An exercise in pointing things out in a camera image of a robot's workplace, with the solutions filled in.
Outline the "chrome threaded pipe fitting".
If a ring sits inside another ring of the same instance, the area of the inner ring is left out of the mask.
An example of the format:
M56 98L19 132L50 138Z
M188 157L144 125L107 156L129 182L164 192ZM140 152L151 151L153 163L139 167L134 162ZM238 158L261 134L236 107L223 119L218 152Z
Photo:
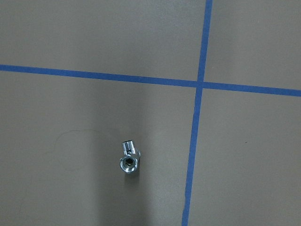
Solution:
M120 159L120 168L127 174L132 174L139 169L141 152L133 140L122 143L123 156Z

